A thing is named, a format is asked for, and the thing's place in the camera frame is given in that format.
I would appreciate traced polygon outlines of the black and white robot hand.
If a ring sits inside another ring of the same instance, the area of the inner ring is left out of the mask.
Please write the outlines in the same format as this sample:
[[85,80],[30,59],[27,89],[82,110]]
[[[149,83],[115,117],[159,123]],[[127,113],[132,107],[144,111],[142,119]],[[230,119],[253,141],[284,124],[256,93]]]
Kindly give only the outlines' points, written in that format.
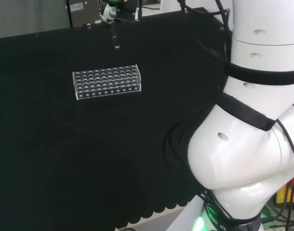
[[105,0],[101,21],[111,25],[114,22],[132,23],[142,16],[142,0]]

